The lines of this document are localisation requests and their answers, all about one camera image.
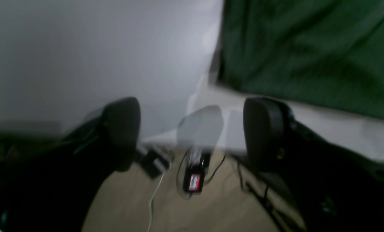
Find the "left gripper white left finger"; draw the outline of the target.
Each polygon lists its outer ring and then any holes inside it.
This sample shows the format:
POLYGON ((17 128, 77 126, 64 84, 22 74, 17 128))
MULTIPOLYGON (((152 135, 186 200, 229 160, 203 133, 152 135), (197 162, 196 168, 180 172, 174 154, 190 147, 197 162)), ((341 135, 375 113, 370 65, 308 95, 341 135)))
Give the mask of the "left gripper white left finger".
POLYGON ((134 162, 140 122, 126 97, 58 141, 0 135, 0 232, 80 232, 103 182, 134 162))

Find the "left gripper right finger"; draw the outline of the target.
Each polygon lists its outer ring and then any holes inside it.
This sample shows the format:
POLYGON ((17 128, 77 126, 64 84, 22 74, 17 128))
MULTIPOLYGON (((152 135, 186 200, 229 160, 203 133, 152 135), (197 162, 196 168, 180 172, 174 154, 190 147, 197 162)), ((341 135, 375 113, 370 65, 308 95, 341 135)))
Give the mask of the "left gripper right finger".
POLYGON ((384 232, 384 164, 326 141, 286 104, 247 98, 248 169, 277 175, 309 232, 384 232))

